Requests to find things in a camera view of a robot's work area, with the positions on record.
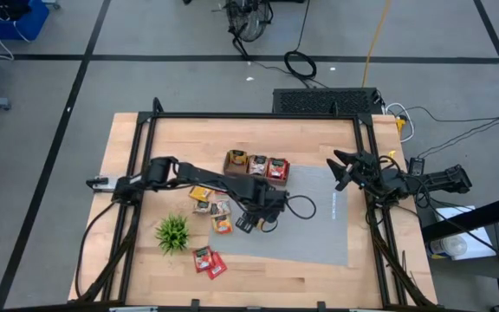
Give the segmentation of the black perforated computer case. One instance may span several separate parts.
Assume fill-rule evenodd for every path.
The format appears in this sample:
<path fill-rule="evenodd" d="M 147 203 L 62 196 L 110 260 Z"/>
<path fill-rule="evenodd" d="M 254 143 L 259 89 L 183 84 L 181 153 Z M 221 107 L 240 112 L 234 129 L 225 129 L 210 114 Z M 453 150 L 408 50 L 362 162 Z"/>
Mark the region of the black perforated computer case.
<path fill-rule="evenodd" d="M 383 114 L 385 102 L 377 88 L 277 88 L 276 114 Z"/>

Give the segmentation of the white box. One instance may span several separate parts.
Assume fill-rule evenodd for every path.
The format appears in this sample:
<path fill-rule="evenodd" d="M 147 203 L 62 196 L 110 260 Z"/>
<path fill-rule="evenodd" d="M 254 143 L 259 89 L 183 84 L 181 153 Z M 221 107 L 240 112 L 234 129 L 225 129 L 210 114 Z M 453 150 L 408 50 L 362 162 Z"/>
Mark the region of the white box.
<path fill-rule="evenodd" d="M 471 235 L 478 237 L 479 239 L 483 240 L 486 244 L 492 245 L 492 243 L 489 240 L 488 233 L 484 228 L 469 230 L 469 233 L 463 232 L 453 235 L 453 236 L 460 236 L 467 242 L 468 245 L 467 252 L 461 256 L 448 257 L 448 258 L 454 261 L 459 261 L 459 260 L 466 260 L 479 257 L 492 257 L 496 254 L 491 248 L 480 243 L 478 240 L 474 239 Z"/>

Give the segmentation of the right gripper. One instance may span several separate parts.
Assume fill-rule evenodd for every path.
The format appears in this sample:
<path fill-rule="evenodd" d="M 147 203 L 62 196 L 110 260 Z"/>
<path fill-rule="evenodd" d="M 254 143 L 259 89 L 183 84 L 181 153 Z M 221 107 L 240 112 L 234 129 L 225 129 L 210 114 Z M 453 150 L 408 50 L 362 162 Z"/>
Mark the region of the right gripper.
<path fill-rule="evenodd" d="M 379 179 L 379 160 L 369 152 L 346 153 L 334 150 L 334 156 L 340 161 L 327 159 L 327 165 L 338 182 L 335 187 L 342 191 L 350 182 L 360 188 L 367 188 Z"/>

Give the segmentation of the green plant in white pot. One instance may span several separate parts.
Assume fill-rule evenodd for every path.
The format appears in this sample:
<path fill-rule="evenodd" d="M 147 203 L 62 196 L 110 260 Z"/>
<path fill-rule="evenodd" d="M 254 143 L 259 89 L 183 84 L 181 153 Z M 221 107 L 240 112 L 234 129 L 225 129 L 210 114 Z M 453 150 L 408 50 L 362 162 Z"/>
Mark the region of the green plant in white pot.
<path fill-rule="evenodd" d="M 185 250 L 189 240 L 187 217 L 171 214 L 164 218 L 156 228 L 155 237 L 164 255 Z"/>

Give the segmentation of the black floor fan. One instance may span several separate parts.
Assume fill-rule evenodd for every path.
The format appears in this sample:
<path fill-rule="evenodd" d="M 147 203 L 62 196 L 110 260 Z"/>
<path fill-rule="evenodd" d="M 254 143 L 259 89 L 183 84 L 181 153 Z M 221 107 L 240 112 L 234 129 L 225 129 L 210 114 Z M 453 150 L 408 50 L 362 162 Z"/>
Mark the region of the black floor fan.
<path fill-rule="evenodd" d="M 229 32 L 242 42 L 261 37 L 274 17 L 269 0 L 226 0 L 224 8 Z"/>

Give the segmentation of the blue plastic bin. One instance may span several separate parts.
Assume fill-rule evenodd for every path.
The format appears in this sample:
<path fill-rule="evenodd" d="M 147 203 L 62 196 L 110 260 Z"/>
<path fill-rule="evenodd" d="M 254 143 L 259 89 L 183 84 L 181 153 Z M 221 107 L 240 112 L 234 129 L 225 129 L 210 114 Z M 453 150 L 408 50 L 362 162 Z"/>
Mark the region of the blue plastic bin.
<path fill-rule="evenodd" d="M 1 40 L 34 41 L 49 16 L 49 9 L 41 0 L 19 0 L 19 2 L 27 4 L 32 11 L 17 21 L 0 20 Z"/>

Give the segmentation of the round white container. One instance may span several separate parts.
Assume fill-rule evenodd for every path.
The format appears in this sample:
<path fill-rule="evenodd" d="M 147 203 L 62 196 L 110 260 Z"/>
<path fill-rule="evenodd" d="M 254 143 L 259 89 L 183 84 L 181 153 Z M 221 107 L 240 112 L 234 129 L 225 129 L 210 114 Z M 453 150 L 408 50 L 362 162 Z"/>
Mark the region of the round white container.
<path fill-rule="evenodd" d="M 444 237 L 425 244 L 427 255 L 434 259 L 457 257 L 465 254 L 467 242 L 460 236 Z"/>

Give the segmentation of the yellow tea packet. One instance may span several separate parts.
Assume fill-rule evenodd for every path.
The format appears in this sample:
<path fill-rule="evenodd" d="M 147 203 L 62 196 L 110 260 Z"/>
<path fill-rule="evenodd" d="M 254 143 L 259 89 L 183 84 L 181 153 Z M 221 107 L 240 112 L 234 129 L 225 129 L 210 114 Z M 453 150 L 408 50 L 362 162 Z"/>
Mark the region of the yellow tea packet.
<path fill-rule="evenodd" d="M 189 192 L 189 197 L 196 199 L 197 201 L 208 202 L 213 192 L 212 189 L 202 186 L 193 186 Z"/>

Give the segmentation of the grey mesh mat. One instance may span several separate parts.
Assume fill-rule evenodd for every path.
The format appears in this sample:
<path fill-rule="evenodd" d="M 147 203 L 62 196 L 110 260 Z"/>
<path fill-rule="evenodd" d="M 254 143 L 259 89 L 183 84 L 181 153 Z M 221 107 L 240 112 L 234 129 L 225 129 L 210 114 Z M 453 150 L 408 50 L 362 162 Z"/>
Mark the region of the grey mesh mat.
<path fill-rule="evenodd" d="M 326 166 L 292 166 L 284 187 L 295 199 L 279 215 L 270 233 L 235 229 L 229 234 L 210 230 L 209 245 L 228 254 L 282 260 L 346 265 L 348 261 L 347 191 L 337 192 Z M 332 220 L 332 194 L 337 193 L 336 220 Z"/>

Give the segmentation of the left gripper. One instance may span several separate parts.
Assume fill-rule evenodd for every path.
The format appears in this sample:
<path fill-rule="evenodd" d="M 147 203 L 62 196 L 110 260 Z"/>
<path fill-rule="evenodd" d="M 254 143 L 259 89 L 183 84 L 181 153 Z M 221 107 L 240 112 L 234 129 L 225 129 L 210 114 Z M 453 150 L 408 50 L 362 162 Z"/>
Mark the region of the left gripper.
<path fill-rule="evenodd" d="M 235 226 L 244 233 L 250 234 L 259 218 L 262 232 L 270 233 L 278 226 L 278 216 L 284 212 L 288 192 L 276 190 L 268 181 L 242 180 L 239 183 L 239 204 L 243 214 L 235 222 Z"/>

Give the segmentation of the black aluminium rig frame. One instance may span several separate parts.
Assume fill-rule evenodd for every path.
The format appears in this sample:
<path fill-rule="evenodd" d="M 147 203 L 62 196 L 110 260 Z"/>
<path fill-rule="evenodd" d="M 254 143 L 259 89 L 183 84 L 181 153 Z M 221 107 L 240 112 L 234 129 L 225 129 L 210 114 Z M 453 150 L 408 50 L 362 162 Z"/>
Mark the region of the black aluminium rig frame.
<path fill-rule="evenodd" d="M 113 118 L 101 169 L 123 174 L 141 167 L 150 156 L 169 156 L 211 171 L 220 171 L 230 149 L 267 152 L 296 165 L 321 166 L 334 150 L 365 148 L 399 151 L 399 133 L 391 115 L 374 114 L 355 122 L 332 115 L 259 113 L 119 113 Z M 371 229 L 381 224 L 410 278 L 429 300 L 436 297 L 423 237 L 411 199 L 379 214 L 366 214 L 366 195 L 348 188 L 347 243 L 349 263 L 302 263 L 268 257 L 224 253 L 227 270 L 209 278 L 194 269 L 189 250 L 166 256 L 154 236 L 160 220 L 189 210 L 188 194 L 171 191 L 146 194 L 131 248 L 120 259 L 97 299 L 114 298 L 132 305 L 201 309 L 260 307 L 382 309 L 410 302 L 387 260 L 375 250 Z"/>

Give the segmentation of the wooden three-compartment tray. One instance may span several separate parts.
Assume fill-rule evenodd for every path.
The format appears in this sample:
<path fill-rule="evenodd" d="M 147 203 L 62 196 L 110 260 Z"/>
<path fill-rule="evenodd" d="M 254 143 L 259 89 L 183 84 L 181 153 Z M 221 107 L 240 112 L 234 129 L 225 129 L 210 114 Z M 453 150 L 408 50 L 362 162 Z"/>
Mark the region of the wooden three-compartment tray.
<path fill-rule="evenodd" d="M 236 178 L 253 178 L 253 179 L 258 179 L 258 180 L 263 180 L 263 181 L 268 181 L 271 185 L 279 185 L 279 186 L 285 186 L 288 182 L 288 176 L 289 176 L 289 168 L 290 168 L 290 163 L 288 167 L 288 175 L 284 180 L 279 180 L 279 179 L 271 179 L 267 177 L 267 171 L 265 176 L 259 176 L 259 175 L 250 175 L 248 174 L 248 167 L 249 167 L 249 162 L 250 158 L 252 155 L 261 155 L 261 154 L 249 154 L 249 159 L 248 159 L 248 164 L 246 166 L 233 166 L 229 163 L 228 159 L 228 152 L 225 155 L 224 158 L 224 165 L 223 165 L 223 173 L 226 176 L 230 177 L 236 177 Z"/>

